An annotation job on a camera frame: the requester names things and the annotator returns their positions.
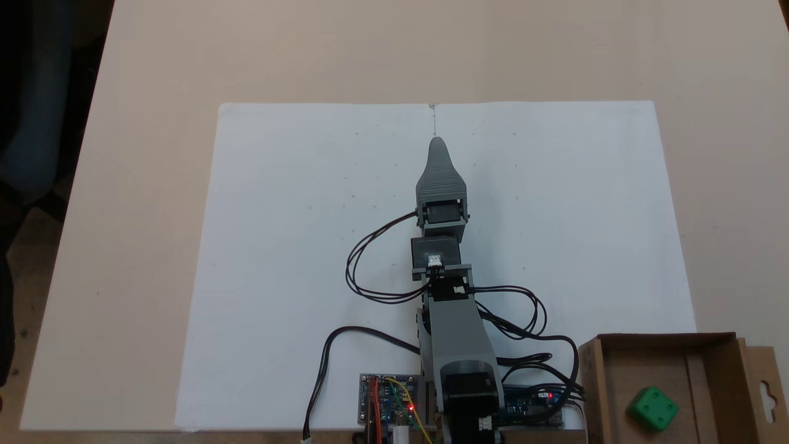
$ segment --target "gray plastic housing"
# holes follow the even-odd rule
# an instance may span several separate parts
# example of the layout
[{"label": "gray plastic housing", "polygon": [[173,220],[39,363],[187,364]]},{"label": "gray plastic housing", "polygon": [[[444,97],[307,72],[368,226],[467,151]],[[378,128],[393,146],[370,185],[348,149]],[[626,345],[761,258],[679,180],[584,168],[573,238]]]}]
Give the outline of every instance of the gray plastic housing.
[{"label": "gray plastic housing", "polygon": [[[428,217],[428,206],[437,202],[453,201],[458,204],[460,218],[451,222],[432,223]],[[417,182],[417,225],[422,235],[451,234],[463,240],[463,232],[469,221],[466,204],[466,182],[454,169],[447,144],[441,137],[434,137],[428,147],[428,161]]]}]

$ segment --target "red wire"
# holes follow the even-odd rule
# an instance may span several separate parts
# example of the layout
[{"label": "red wire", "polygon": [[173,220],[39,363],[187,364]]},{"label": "red wire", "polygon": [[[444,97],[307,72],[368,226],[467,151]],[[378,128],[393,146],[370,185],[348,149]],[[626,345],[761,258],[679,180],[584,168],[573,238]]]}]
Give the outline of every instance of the red wire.
[{"label": "red wire", "polygon": [[379,381],[378,377],[374,377],[375,388],[372,390],[373,408],[376,414],[376,444],[381,443],[381,404],[378,398]]}]

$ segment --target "table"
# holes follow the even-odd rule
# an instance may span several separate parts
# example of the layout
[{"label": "table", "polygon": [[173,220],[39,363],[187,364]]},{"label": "table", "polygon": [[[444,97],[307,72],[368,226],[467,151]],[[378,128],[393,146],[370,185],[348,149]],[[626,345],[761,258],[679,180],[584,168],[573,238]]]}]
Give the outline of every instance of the table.
[{"label": "table", "polygon": [[654,100],[699,330],[789,380],[775,0],[118,0],[21,426],[173,430],[225,102]]},{"label": "table", "polygon": [[[544,335],[576,344],[599,333],[696,331],[652,102],[225,103],[178,427],[300,430],[332,330],[370,326],[419,344],[420,300],[374,303],[343,276],[365,233],[413,211],[434,131],[466,184],[473,217],[460,254],[475,286],[527,286],[547,313],[537,330],[546,322]],[[354,267],[357,283],[418,288],[409,245],[419,236],[410,219],[377,238]],[[518,294],[475,299],[519,325],[535,310]],[[568,344],[513,341],[486,327],[496,356],[549,352],[550,365],[570,373]],[[419,356],[359,333],[332,343],[328,365],[310,419],[317,430],[358,427],[359,374],[421,370]],[[507,383],[551,380],[519,371]],[[582,428],[572,408],[563,419]]]}]

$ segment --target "beige table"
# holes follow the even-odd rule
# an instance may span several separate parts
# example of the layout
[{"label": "beige table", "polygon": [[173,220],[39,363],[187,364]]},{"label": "beige table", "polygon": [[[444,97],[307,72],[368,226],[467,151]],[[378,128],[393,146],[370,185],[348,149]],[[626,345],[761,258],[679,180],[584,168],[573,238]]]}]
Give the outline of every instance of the beige table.
[{"label": "beige table", "polygon": [[174,427],[221,103],[496,100],[654,100],[698,327],[789,381],[776,0],[117,0],[22,427]]}]

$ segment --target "wire bundle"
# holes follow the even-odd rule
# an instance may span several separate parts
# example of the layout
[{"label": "wire bundle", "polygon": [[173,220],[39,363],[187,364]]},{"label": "wire bundle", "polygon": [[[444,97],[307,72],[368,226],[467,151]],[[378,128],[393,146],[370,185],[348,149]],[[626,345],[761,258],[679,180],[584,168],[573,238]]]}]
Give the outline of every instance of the wire bundle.
[{"label": "wire bundle", "polygon": [[553,357],[553,355],[551,353],[542,352],[542,353],[535,353],[533,355],[523,356],[521,358],[502,358],[502,357],[498,357],[498,358],[496,358],[496,362],[500,366],[503,366],[503,367],[514,367],[514,366],[519,365],[519,364],[543,363],[543,362],[549,360],[552,357]]},{"label": "wire bundle", "polygon": [[[513,337],[513,339],[516,340],[534,339],[535,341],[564,341],[567,342],[573,349],[573,368],[569,378],[564,374],[562,374],[560,371],[556,370],[554,367],[551,367],[545,363],[545,361],[547,361],[550,358],[540,359],[540,360],[524,359],[522,362],[518,362],[517,360],[509,361],[509,364],[512,365],[508,367],[511,367],[511,369],[504,375],[504,377],[502,378],[502,382],[504,382],[504,380],[506,380],[513,372],[526,368],[534,368],[538,370],[547,371],[548,373],[556,376],[562,382],[562,384],[548,384],[543,386],[545,388],[545,390],[543,391],[549,391],[549,393],[557,393],[559,395],[559,399],[556,400],[553,406],[551,406],[550,408],[548,408],[542,413],[537,413],[535,415],[524,415],[521,418],[519,418],[517,424],[542,423],[548,418],[550,418],[551,416],[555,415],[557,412],[559,412],[562,409],[562,407],[564,407],[564,405],[567,404],[568,401],[570,401],[571,397],[573,399],[577,399],[578,401],[584,400],[584,389],[579,384],[577,384],[578,348],[575,346],[575,343],[573,342],[572,339],[563,335],[541,336],[540,333],[543,332],[545,328],[544,324],[547,322],[544,322],[543,328],[540,330],[539,333],[535,334],[530,331],[530,329],[528,328],[529,326],[527,326],[527,328],[518,327],[514,323],[493,314],[493,312],[488,310],[487,308],[479,309],[479,313],[480,313],[480,317],[484,321],[491,322],[500,332],[504,333],[508,337]],[[530,323],[529,325],[531,325],[531,329],[533,329],[534,327],[533,322]],[[540,388],[535,388],[535,387],[537,386],[528,387],[526,388],[526,390],[533,389],[535,390],[535,392],[540,391]],[[507,423],[500,425],[515,425],[515,424],[516,423]]]},{"label": "wire bundle", "polygon": [[373,290],[363,288],[356,282],[356,268],[359,265],[359,258],[361,258],[362,253],[365,252],[365,249],[370,245],[370,243],[378,239],[379,236],[389,231],[389,229],[395,225],[416,216],[416,211],[408,213],[405,216],[400,216],[397,219],[392,220],[390,223],[366,235],[359,241],[359,243],[356,244],[356,246],[350,251],[350,254],[348,255],[348,261],[346,262],[346,284],[348,284],[350,291],[377,303],[394,305],[398,303],[406,303],[412,299],[416,299],[428,289],[430,282],[417,288],[416,290],[405,293],[375,292]]},{"label": "wire bundle", "polygon": [[397,345],[400,348],[404,348],[409,352],[419,355],[419,347],[417,347],[416,345],[411,345],[405,341],[399,340],[396,337],[389,336],[386,333],[380,332],[379,330],[376,329],[371,329],[369,327],[347,325],[345,327],[340,327],[335,331],[331,332],[331,334],[329,334],[329,337],[326,338],[326,342],[323,343],[323,352],[320,355],[320,365],[318,366],[318,378],[315,380],[315,386],[312,388],[312,396],[309,398],[309,403],[307,404],[307,414],[305,415],[304,418],[304,428],[301,431],[302,439],[304,440],[307,440],[310,437],[309,417],[312,415],[312,410],[315,408],[316,401],[318,401],[318,395],[320,394],[320,389],[321,387],[323,387],[323,381],[326,380],[326,373],[329,370],[329,351],[331,350],[331,343],[334,342],[337,336],[339,336],[341,333],[344,332],[366,333],[368,335],[378,337],[386,342]]},{"label": "wire bundle", "polygon": [[[526,327],[523,327],[523,329],[525,331],[529,332],[529,333],[534,333],[534,329],[537,327],[537,322],[538,322],[537,320],[539,318],[539,316],[538,316],[538,313],[539,313],[538,308],[542,309],[543,322],[542,322],[542,327],[540,328],[540,331],[538,331],[537,333],[534,333],[534,334],[536,334],[537,336],[540,336],[545,331],[545,327],[548,326],[548,311],[545,310],[545,305],[528,288],[518,287],[517,285],[496,285],[495,287],[473,287],[473,288],[469,289],[469,293],[520,293],[522,295],[526,295],[526,296],[529,297],[529,299],[531,299],[532,303],[534,304],[534,314],[532,315],[532,318],[529,321],[529,324],[527,324]],[[482,303],[480,301],[477,301],[477,305],[480,308],[482,308],[482,310],[484,310],[486,313],[493,315],[493,313],[490,310],[488,310],[488,308],[486,306],[482,305]],[[514,339],[516,341],[520,341],[522,339],[525,339],[525,337],[520,337],[520,336],[517,336],[517,335],[510,334],[505,329],[502,329],[501,327],[499,327],[499,325],[497,325],[497,324],[494,324],[494,326],[497,329],[499,329],[499,331],[501,333],[503,333],[504,336],[509,337],[510,339]]]},{"label": "wire bundle", "polygon": [[372,414],[375,416],[375,432],[376,432],[376,440],[375,442],[381,442],[381,404],[380,399],[378,398],[378,390],[380,389],[380,381],[378,378],[373,378],[370,380],[370,391],[372,392]]},{"label": "wire bundle", "polygon": [[[408,387],[404,386],[402,384],[402,382],[398,381],[397,379],[385,378],[385,380],[387,382],[389,382],[389,385],[392,388],[392,396],[395,398],[395,400],[397,400],[398,404],[400,404],[400,408],[403,408],[402,403],[400,402],[400,398],[397,396],[397,390],[396,390],[394,384],[397,384],[398,386],[400,386],[400,388],[402,389],[403,393],[406,395],[406,399],[408,399],[410,410],[413,413],[413,417],[417,419],[417,424],[419,426],[418,428],[420,430],[422,430],[422,434],[424,435],[424,438],[428,440],[428,444],[433,444],[432,439],[430,439],[430,435],[428,435],[428,431],[425,430],[424,425],[422,424],[422,420],[419,419],[419,414],[417,413],[416,404],[414,404],[413,403],[413,399],[411,399],[411,393],[408,393]],[[409,414],[408,410],[405,410],[404,408],[403,408],[403,410],[404,410],[404,413],[406,414],[406,417],[408,418],[408,420],[411,423],[413,423],[413,420],[411,419],[411,415]]]}]

